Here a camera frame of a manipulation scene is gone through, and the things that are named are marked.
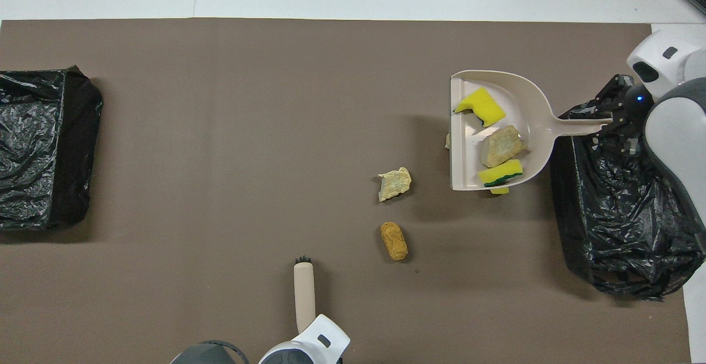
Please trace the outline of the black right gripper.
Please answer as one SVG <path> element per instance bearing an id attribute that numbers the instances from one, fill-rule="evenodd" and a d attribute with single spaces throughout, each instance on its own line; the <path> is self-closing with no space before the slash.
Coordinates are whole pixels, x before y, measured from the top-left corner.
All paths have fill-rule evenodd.
<path id="1" fill-rule="evenodd" d="M 611 117 L 602 127 L 603 150 L 615 155 L 637 155 L 649 112 L 649 92 L 633 78 L 616 74 L 596 95 L 596 117 Z"/>

